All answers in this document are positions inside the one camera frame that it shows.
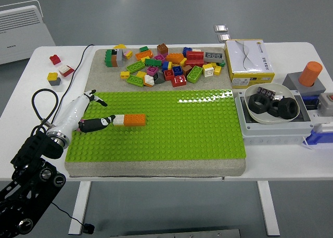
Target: black nut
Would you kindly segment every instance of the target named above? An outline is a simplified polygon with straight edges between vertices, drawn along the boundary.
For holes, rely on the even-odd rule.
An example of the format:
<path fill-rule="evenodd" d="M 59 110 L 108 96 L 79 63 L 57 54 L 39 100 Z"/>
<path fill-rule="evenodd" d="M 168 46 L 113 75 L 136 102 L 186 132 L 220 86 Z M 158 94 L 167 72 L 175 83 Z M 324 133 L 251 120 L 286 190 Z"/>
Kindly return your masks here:
<path fill-rule="evenodd" d="M 284 119 L 292 119 L 296 117 L 298 112 L 296 100 L 291 97 L 282 98 L 278 104 L 277 111 L 279 116 Z"/>
<path fill-rule="evenodd" d="M 268 111 L 270 107 L 270 99 L 268 96 L 256 93 L 249 98 L 249 109 L 256 114 L 261 114 Z"/>
<path fill-rule="evenodd" d="M 277 111 L 278 105 L 280 103 L 280 100 L 273 100 L 270 103 L 270 108 L 268 109 L 267 113 L 272 115 L 273 117 L 278 117 L 279 112 Z"/>

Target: red lego brick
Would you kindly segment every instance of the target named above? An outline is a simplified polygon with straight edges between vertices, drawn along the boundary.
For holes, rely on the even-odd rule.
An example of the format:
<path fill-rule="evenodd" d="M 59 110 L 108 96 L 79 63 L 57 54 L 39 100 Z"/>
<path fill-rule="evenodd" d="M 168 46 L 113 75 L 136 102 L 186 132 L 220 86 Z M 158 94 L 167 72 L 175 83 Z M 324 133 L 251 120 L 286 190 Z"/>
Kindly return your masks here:
<path fill-rule="evenodd" d="M 170 81 L 174 78 L 173 70 L 164 71 L 164 77 L 166 81 Z"/>
<path fill-rule="evenodd" d="M 50 60 L 53 65 L 56 65 L 61 62 L 60 58 L 57 55 L 50 56 Z"/>
<path fill-rule="evenodd" d="M 190 65 L 192 68 L 194 66 L 202 67 L 204 64 L 203 59 L 194 59 L 194 60 L 186 60 L 185 65 Z"/>
<path fill-rule="evenodd" d="M 171 83 L 173 87 L 183 86 L 186 85 L 186 78 L 184 75 L 177 76 L 171 80 Z"/>
<path fill-rule="evenodd" d="M 187 60 L 195 60 L 195 59 L 202 59 L 203 60 L 203 52 L 186 52 Z"/>

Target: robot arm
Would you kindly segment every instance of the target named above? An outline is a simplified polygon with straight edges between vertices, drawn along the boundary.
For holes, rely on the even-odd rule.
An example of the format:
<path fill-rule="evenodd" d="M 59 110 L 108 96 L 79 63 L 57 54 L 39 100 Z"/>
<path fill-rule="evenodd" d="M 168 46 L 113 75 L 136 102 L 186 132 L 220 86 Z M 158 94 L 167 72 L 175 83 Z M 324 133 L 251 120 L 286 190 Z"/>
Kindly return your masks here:
<path fill-rule="evenodd" d="M 12 182 L 0 191 L 0 237 L 29 233 L 64 186 L 66 177 L 41 156 L 58 159 L 70 144 L 73 131 L 100 130 L 113 121 L 113 115 L 81 121 L 91 101 L 107 106 L 95 92 L 86 92 L 73 100 L 55 125 L 46 133 L 37 130 L 12 159 Z"/>

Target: white bowl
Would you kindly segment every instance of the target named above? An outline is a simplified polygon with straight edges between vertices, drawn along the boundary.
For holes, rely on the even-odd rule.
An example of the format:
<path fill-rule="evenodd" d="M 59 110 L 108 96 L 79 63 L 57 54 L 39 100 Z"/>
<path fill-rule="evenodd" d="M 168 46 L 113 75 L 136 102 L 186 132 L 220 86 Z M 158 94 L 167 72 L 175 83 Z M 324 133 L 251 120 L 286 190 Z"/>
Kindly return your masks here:
<path fill-rule="evenodd" d="M 262 83 L 262 84 L 252 85 L 245 90 L 244 98 L 245 98 L 245 104 L 246 104 L 246 107 L 248 108 L 249 114 L 255 121 L 262 123 L 262 124 L 275 124 L 275 123 L 290 122 L 298 116 L 298 114 L 300 113 L 300 106 L 298 105 L 297 101 L 296 101 L 297 108 L 298 108 L 297 114 L 292 119 L 283 119 L 281 117 L 274 117 L 274 116 L 268 114 L 267 112 L 264 112 L 262 114 L 256 114 L 253 111 L 251 111 L 248 106 L 249 98 L 250 98 L 250 96 L 257 93 L 258 87 L 261 87 L 261 88 L 264 88 L 264 89 L 267 89 L 270 91 L 274 91 L 276 96 L 291 97 L 296 101 L 292 92 L 287 87 L 283 86 L 282 84 Z"/>

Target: cardboard box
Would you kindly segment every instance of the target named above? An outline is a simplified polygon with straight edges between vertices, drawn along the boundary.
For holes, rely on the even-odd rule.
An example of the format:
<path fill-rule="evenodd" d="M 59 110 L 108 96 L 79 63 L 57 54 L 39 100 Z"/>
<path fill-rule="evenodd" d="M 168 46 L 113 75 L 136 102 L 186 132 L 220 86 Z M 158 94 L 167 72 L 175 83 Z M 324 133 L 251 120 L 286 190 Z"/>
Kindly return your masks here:
<path fill-rule="evenodd" d="M 275 73 L 262 39 L 228 40 L 224 49 L 233 89 L 271 83 Z"/>

